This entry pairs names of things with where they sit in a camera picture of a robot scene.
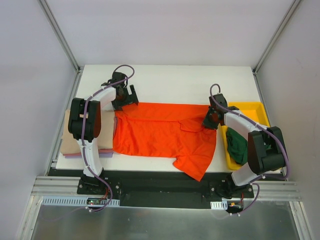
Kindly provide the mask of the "orange t shirt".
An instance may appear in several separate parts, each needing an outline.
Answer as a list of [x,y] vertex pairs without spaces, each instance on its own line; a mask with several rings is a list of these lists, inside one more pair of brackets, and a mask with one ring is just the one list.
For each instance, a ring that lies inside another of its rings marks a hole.
[[210,166],[217,131],[204,127],[208,106],[142,102],[115,112],[113,150],[122,155],[174,158],[178,170],[200,181]]

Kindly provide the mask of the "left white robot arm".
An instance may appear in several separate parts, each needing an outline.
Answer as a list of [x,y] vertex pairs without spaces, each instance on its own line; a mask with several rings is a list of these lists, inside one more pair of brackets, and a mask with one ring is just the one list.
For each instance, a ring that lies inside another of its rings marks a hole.
[[98,150],[102,109],[111,104],[114,111],[121,111],[125,106],[139,103],[135,87],[128,85],[132,76],[114,71],[111,79],[95,93],[87,98],[75,97],[71,101],[67,129],[80,147],[84,162],[83,174],[92,178],[88,188],[96,195],[102,194],[106,188],[105,181],[99,178],[103,171]]

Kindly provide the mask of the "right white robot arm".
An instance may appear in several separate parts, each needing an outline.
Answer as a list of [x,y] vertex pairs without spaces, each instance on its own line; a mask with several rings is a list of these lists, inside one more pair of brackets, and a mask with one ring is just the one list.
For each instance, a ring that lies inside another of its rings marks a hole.
[[260,179],[264,174],[286,167],[289,163],[282,131],[268,127],[244,115],[237,107],[228,106],[222,93],[209,97],[210,107],[203,120],[205,128],[216,130],[227,126],[247,141],[247,163],[231,173],[226,180],[225,192],[237,197],[243,186]]

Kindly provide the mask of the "green t shirt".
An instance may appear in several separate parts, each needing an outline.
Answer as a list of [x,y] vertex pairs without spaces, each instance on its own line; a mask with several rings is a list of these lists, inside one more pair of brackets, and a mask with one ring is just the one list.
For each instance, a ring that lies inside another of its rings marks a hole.
[[248,162],[248,141],[234,129],[226,131],[227,152],[233,160],[243,166]]

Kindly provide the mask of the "yellow plastic bin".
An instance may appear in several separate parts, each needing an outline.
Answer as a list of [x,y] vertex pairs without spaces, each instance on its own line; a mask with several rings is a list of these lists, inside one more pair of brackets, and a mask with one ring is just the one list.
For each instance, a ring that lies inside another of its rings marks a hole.
[[[235,106],[237,107],[242,113],[247,116],[248,118],[252,119],[255,122],[258,122],[260,125],[265,125],[270,127],[270,123],[266,114],[265,107],[262,102],[228,102],[228,106]],[[236,171],[240,169],[242,166],[237,164],[228,152],[228,143],[226,138],[226,132],[228,127],[222,126],[221,127],[221,137],[223,141],[223,147],[225,152],[225,159],[227,168],[231,171]]]

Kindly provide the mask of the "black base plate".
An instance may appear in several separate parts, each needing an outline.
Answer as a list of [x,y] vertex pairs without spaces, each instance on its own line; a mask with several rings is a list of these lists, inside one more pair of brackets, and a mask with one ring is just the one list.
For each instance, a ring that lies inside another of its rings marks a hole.
[[196,181],[183,172],[104,170],[100,176],[104,182],[82,175],[77,194],[108,194],[122,207],[209,209],[212,202],[222,200],[218,193],[227,176],[206,173]]

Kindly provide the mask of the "left aluminium frame post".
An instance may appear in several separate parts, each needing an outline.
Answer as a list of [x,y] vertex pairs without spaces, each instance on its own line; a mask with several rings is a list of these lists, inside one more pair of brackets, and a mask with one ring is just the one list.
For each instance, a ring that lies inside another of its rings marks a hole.
[[71,63],[72,67],[74,68],[76,73],[79,73],[81,71],[81,66],[79,65],[78,61],[75,58],[75,55],[73,54],[70,45],[68,44],[68,41],[66,40],[59,23],[51,10],[51,7],[49,6],[48,2],[46,0],[38,0],[37,1],[41,10],[43,11],[45,17],[47,18],[58,42],[60,43],[65,55],[67,56],[69,62]]

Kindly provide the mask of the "aluminium frame post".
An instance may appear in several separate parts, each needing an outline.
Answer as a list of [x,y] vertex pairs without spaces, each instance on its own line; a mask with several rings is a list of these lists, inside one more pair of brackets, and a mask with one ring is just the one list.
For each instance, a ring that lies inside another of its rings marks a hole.
[[267,59],[268,55],[271,53],[272,49],[274,48],[277,41],[282,36],[282,33],[285,31],[286,27],[288,26],[289,22],[295,15],[296,11],[300,7],[303,0],[293,0],[289,5],[287,11],[285,12],[283,18],[279,22],[276,30],[274,31],[272,37],[270,38],[269,42],[267,43],[264,51],[262,52],[260,58],[258,59],[256,65],[252,68],[253,75],[256,76],[261,69],[262,65],[264,64],[265,60]]
[[51,7],[49,6],[48,2],[46,0],[38,0],[37,1],[41,10],[43,11],[45,17],[47,18],[58,42],[60,43],[65,55],[67,56],[69,62],[71,63],[72,67],[74,68],[76,73],[79,73],[81,71],[81,66],[79,65],[78,61],[75,58],[75,55],[73,54],[70,45],[68,44],[68,41],[66,40],[59,23],[51,10]]

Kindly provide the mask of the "right aluminium frame post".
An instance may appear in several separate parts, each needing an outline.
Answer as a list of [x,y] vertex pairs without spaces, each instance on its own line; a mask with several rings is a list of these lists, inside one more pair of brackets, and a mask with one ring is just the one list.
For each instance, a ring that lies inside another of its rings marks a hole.
[[258,59],[256,65],[252,68],[253,75],[256,76],[261,69],[262,65],[264,64],[265,60],[267,59],[268,55],[271,53],[272,49],[274,48],[277,41],[282,36],[282,33],[285,31],[286,27],[288,26],[289,22],[295,15],[296,11],[300,7],[303,0],[293,0],[289,5],[287,11],[285,12],[283,18],[279,22],[276,30],[274,31],[272,37],[270,38],[269,42],[267,43],[264,51],[262,52],[260,58]]

